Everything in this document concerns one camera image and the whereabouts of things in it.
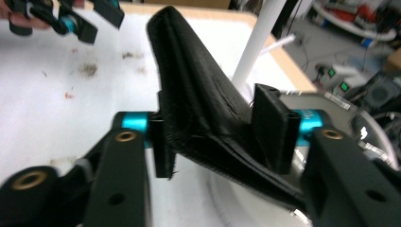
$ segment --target cable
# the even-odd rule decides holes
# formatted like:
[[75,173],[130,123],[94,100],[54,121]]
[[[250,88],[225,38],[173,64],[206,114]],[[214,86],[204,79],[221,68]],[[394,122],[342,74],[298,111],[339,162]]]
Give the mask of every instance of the cable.
[[376,114],[376,115],[372,116],[372,118],[374,120],[377,120],[377,119],[380,119],[380,118],[383,118],[383,117],[387,117],[387,116],[390,118],[390,120],[394,120],[396,117],[401,119],[401,113],[398,113],[398,112],[379,113],[379,114]]
[[335,55],[334,55],[334,58],[336,59],[336,61],[338,62],[338,63],[340,63],[341,65],[345,65],[346,64],[346,61],[342,61],[341,60],[341,58],[340,58],[340,56],[344,56],[344,57],[353,57],[352,55],[350,55],[350,54],[342,54],[342,53],[336,53]]
[[390,131],[392,128],[401,127],[401,120],[392,120],[392,123],[383,128],[384,132]]
[[289,23],[287,35],[288,35],[289,32],[291,31],[292,23],[294,23],[295,17],[297,16],[298,10],[300,9],[300,6],[301,6],[301,4],[302,4],[303,1],[304,1],[304,0],[301,0],[301,1],[300,1],[300,4],[298,4],[298,8],[295,10],[295,14],[294,14],[294,16],[292,17],[291,22]]
[[353,96],[352,98],[350,98],[348,101],[351,102],[351,103],[354,103],[355,101],[357,101],[358,99],[362,98],[363,96],[366,96],[366,94],[367,94],[366,91],[361,92],[361,93]]
[[365,55],[363,56],[362,72],[365,71],[365,61],[366,61],[366,54],[367,53],[368,53],[368,48],[366,48]]
[[306,48],[305,48],[305,46],[303,44],[301,45],[301,47],[304,50],[304,54],[305,54],[305,58],[306,58],[306,63],[302,66],[302,69],[303,69],[304,72],[306,72],[307,67],[309,66],[309,55],[307,55]]
[[400,129],[400,131],[398,132],[398,148],[401,149],[401,129]]
[[[318,56],[316,56],[316,57],[313,57],[313,58],[309,59],[309,61],[312,62],[312,61],[314,61],[314,60],[324,59],[324,58],[326,58],[326,57],[333,56],[333,55],[336,55],[336,54],[348,53],[348,52],[350,52],[350,51],[352,51],[352,50],[354,50],[354,49],[356,49],[356,47],[351,48],[351,49],[349,49],[349,48],[348,48],[348,49],[344,49],[344,50],[337,51],[337,52],[334,52],[334,53],[328,53],[328,54],[318,55]],[[307,62],[305,62],[305,63],[301,66],[301,68],[304,68],[306,64],[307,64]]]
[[316,69],[316,71],[318,71],[318,75],[316,76],[314,81],[318,81],[320,76],[324,75],[328,71],[328,69],[330,69],[330,67],[331,66],[329,63],[317,63],[315,65],[315,69]]

